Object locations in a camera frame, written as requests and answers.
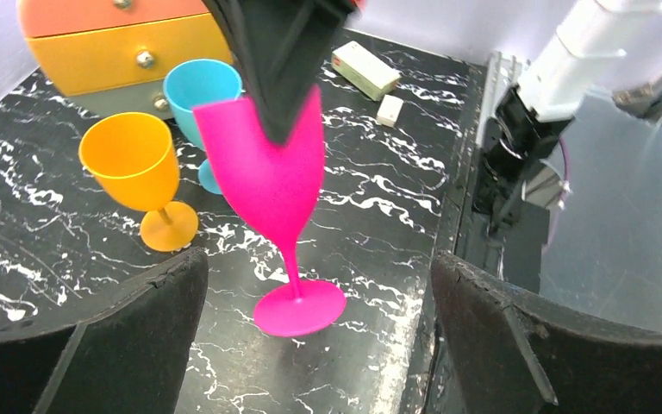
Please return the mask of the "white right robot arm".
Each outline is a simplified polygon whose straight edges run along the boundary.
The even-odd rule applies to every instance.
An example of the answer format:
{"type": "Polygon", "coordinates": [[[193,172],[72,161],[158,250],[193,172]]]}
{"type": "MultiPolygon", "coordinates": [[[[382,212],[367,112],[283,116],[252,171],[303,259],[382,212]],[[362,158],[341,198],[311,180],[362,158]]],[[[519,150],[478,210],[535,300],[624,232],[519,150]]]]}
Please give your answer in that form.
{"type": "MultiPolygon", "coordinates": [[[[237,214],[269,235],[298,234],[322,186],[315,73],[357,1],[209,1],[248,94],[193,116],[216,180],[237,214]]],[[[540,55],[504,92],[487,131],[480,192],[493,227],[509,220],[535,161],[547,157],[585,92],[625,56],[662,1],[578,1],[540,55]]]]}

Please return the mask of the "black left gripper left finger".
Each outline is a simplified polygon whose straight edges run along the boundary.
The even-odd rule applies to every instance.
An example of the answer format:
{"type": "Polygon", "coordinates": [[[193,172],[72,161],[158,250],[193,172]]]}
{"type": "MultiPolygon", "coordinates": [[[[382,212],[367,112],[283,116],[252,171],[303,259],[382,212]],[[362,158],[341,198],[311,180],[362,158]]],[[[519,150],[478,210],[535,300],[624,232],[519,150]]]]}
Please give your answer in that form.
{"type": "Polygon", "coordinates": [[[191,248],[121,284],[0,328],[0,413],[174,412],[208,290],[191,248]]]}

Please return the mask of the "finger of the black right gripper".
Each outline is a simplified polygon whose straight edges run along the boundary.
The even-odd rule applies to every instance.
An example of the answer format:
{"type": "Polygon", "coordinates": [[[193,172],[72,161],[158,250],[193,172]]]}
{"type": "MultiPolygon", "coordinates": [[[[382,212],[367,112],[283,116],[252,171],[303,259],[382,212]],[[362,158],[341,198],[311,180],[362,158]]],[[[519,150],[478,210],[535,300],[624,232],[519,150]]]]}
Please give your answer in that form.
{"type": "Polygon", "coordinates": [[[360,9],[347,0],[203,0],[239,61],[268,140],[284,145],[315,75],[360,9]]]}

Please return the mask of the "magenta plastic wine glass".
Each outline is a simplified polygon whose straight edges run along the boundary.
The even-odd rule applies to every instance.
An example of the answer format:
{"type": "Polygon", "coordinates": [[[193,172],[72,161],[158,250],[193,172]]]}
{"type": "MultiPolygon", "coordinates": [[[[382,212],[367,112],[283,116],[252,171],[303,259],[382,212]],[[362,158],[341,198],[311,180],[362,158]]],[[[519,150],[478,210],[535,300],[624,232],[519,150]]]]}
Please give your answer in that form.
{"type": "Polygon", "coordinates": [[[309,91],[289,140],[271,143],[249,97],[193,109],[211,170],[240,218],[275,244],[289,281],[255,306],[256,325],[272,336],[315,333],[345,309],[344,292],[322,279],[301,279],[297,240],[315,209],[325,166],[322,96],[309,91]]]}

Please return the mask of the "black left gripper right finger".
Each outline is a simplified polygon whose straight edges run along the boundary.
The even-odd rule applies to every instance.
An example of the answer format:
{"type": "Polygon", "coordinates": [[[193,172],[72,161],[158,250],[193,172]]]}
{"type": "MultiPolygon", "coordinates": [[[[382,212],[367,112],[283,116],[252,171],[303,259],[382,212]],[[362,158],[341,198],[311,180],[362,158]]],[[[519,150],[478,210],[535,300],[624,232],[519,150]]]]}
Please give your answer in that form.
{"type": "Polygon", "coordinates": [[[470,413],[662,413],[662,333],[555,304],[447,253],[431,287],[470,413]]]}

